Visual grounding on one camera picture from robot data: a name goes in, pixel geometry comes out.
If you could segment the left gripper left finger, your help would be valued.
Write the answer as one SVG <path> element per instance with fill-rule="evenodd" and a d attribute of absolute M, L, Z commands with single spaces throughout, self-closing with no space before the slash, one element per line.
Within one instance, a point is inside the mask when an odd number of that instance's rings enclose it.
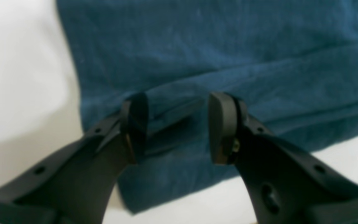
<path fill-rule="evenodd" d="M 101 224 L 126 167 L 144 154 L 145 93 L 0 187 L 0 224 Z"/>

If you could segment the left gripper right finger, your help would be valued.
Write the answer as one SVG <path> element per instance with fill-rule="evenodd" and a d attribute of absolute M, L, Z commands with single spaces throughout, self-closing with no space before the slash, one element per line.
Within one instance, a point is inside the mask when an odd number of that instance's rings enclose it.
<path fill-rule="evenodd" d="M 280 139 L 232 95 L 208 100 L 214 164 L 234 165 L 259 224 L 358 224 L 358 185 Z"/>

